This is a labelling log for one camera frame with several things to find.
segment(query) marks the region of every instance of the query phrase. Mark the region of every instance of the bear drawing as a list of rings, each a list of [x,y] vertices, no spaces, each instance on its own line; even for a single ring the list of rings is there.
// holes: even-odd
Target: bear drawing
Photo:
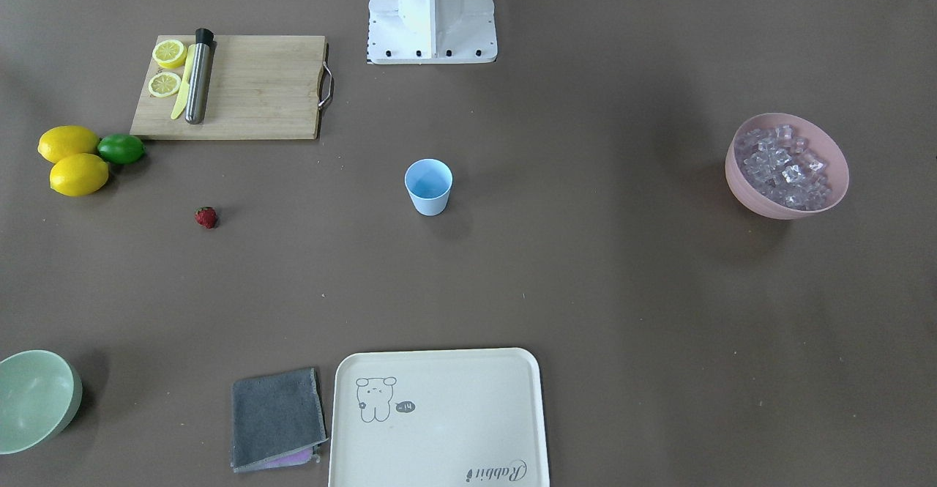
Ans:
[[[361,421],[386,421],[391,417],[391,397],[394,397],[396,377],[371,377],[355,381],[358,384],[358,408]]]

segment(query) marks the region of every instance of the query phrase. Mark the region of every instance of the bowl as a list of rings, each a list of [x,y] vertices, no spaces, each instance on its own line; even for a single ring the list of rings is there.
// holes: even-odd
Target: bowl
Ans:
[[[790,207],[784,207],[771,201],[766,196],[762,196],[752,184],[745,179],[739,163],[736,161],[736,140],[739,136],[755,129],[770,129],[770,127],[779,126],[779,124],[790,124],[794,128],[794,133],[807,138],[809,147],[818,156],[826,161],[826,177],[829,180],[830,194],[827,197],[826,207],[820,210],[797,210]],[[836,207],[846,196],[846,190],[849,189],[849,166],[846,164],[846,156],[843,151],[833,141],[833,137],[827,135],[823,129],[816,124],[800,119],[792,114],[761,114],[754,116],[742,123],[742,126],[736,130],[736,135],[729,144],[729,153],[725,156],[725,179],[729,183],[729,189],[732,190],[736,199],[753,212],[773,218],[775,220],[797,220],[814,214],[818,214]]]
[[[30,350],[0,361],[0,454],[60,433],[81,403],[81,378],[64,358]]]

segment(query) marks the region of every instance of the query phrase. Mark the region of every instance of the lime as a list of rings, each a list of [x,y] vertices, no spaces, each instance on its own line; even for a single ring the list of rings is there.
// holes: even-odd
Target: lime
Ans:
[[[153,47],[153,60],[167,70],[180,67],[185,63],[185,45],[175,39],[163,40]]]
[[[53,166],[49,186],[65,196],[84,196],[108,182],[108,164],[94,154],[73,154]]]
[[[179,90],[182,85],[182,78],[171,71],[157,73],[150,79],[147,86],[150,88],[150,94],[153,97],[168,97]]]
[[[73,154],[94,152],[97,148],[97,136],[86,127],[54,127],[42,134],[38,151],[52,163],[58,163],[62,157]]]
[[[143,157],[143,141],[126,133],[114,133],[97,144],[97,153],[111,163],[125,166]]]

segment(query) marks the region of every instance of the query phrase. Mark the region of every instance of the metal muddler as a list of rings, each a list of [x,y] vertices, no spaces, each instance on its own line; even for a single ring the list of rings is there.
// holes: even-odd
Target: metal muddler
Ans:
[[[205,119],[205,100],[208,99],[208,77],[212,74],[212,43],[214,33],[201,27],[195,32],[195,50],[192,60],[190,92],[185,101],[185,122],[201,123]]]

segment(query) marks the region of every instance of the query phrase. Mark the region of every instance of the white tray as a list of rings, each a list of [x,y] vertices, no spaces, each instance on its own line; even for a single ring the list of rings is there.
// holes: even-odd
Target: white tray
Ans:
[[[338,365],[330,487],[466,484],[550,484],[532,354],[362,353]]]

